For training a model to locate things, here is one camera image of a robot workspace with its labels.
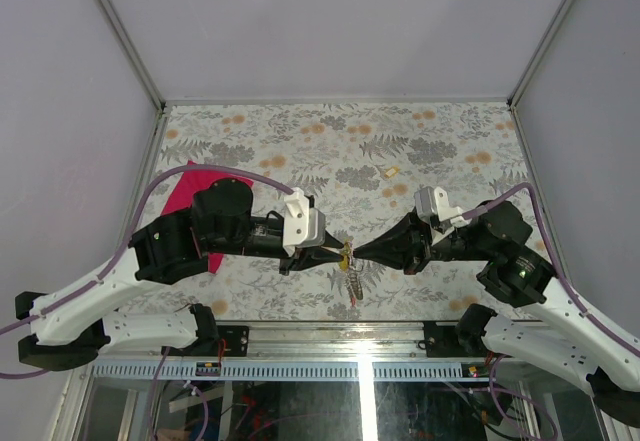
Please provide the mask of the yellow key tag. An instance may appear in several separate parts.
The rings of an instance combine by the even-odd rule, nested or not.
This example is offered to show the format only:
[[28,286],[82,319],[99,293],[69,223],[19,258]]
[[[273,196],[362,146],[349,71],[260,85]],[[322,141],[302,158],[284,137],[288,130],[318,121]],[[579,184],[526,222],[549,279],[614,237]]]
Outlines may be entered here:
[[343,272],[348,272],[352,261],[352,246],[349,240],[344,242],[342,249],[340,250],[342,256],[339,262],[339,268]]

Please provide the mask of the metal spiral keyring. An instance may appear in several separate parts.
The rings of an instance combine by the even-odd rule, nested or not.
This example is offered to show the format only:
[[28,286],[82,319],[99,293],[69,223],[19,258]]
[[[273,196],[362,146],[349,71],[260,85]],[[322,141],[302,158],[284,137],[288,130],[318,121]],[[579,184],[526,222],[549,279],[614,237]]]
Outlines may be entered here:
[[359,301],[363,300],[363,288],[359,280],[359,270],[355,266],[355,261],[352,256],[351,266],[348,272],[344,272],[346,277],[346,286],[349,293],[349,298],[352,306],[355,306]]

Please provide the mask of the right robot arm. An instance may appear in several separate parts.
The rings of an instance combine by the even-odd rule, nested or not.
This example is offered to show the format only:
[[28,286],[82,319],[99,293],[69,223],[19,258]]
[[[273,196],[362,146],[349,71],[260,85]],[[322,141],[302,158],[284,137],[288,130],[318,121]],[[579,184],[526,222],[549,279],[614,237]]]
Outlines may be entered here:
[[425,188],[415,207],[355,257],[421,272],[430,262],[482,261],[477,281],[497,301],[520,308],[558,332],[539,335],[516,327],[491,308],[474,304],[456,326],[467,355],[483,350],[519,358],[590,396],[615,420],[639,425],[639,339],[600,312],[526,242],[533,229],[509,201],[484,202],[471,215],[447,193]]

